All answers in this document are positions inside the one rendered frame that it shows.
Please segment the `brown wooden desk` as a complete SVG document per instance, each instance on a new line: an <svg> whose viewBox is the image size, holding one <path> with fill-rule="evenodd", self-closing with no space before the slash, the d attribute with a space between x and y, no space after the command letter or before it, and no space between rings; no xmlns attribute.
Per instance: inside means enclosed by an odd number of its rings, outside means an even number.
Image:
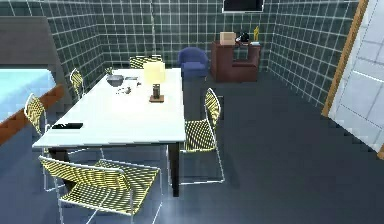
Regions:
<svg viewBox="0 0 384 224"><path fill-rule="evenodd" d="M211 44L211 75L216 82L256 82L260 62L260 45L247 46L247 58L234 58L234 45Z"/></svg>

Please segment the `yellow shade table lamp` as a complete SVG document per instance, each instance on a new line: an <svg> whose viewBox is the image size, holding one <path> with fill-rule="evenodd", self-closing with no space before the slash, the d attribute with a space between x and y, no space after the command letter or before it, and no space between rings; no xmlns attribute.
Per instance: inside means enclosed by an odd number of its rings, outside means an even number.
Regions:
<svg viewBox="0 0 384 224"><path fill-rule="evenodd" d="M152 85L151 103L163 103L164 96L160 92L160 84L165 81L165 64L160 61L147 62L143 65L144 80Z"/></svg>

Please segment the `white dining table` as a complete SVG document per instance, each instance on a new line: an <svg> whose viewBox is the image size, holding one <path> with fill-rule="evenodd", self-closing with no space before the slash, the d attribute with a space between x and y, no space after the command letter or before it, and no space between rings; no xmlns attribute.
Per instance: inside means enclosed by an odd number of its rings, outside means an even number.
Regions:
<svg viewBox="0 0 384 224"><path fill-rule="evenodd" d="M165 72L161 84L163 103L151 103L152 86L146 84L142 69L117 69L124 77L129 94L116 94L117 88L101 79L58 122L83 123L81 129L49 129L33 146L66 151L73 148L105 148L159 144L168 147L172 193L179 195L179 144L185 141L182 76L179 68Z"/></svg>

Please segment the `tan cardboard box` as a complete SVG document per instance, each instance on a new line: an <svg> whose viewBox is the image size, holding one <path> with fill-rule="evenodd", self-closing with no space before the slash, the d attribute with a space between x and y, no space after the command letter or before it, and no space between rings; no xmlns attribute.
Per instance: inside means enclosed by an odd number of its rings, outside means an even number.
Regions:
<svg viewBox="0 0 384 224"><path fill-rule="evenodd" d="M235 32L221 32L219 43L221 45L234 45L236 42Z"/></svg>

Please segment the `grey bowl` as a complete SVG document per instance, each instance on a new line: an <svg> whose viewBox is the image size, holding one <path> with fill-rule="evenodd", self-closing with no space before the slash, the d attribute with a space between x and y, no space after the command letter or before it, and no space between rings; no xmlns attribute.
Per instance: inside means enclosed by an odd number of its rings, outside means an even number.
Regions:
<svg viewBox="0 0 384 224"><path fill-rule="evenodd" d="M122 75L108 75L106 80L111 86L118 87L122 85L124 77Z"/></svg>

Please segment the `black remote control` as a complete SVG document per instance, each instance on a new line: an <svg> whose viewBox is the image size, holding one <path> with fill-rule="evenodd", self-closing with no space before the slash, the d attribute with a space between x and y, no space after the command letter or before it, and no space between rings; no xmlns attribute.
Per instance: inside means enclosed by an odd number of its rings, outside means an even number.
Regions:
<svg viewBox="0 0 384 224"><path fill-rule="evenodd" d="M81 129L83 123L64 123L64 124L55 124L52 126L52 129Z"/></svg>

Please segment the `white glass door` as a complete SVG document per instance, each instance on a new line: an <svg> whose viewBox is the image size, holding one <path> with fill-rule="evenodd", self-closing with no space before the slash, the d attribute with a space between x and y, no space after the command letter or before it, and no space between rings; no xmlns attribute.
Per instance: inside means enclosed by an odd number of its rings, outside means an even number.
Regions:
<svg viewBox="0 0 384 224"><path fill-rule="evenodd" d="M384 0L359 0L321 115L384 160Z"/></svg>

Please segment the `black wall television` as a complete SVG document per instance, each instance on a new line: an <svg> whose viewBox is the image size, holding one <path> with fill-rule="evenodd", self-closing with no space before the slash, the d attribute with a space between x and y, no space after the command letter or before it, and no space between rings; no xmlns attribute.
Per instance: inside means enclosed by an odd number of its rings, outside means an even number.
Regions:
<svg viewBox="0 0 384 224"><path fill-rule="evenodd" d="M264 0L223 0L223 13L262 12Z"/></svg>

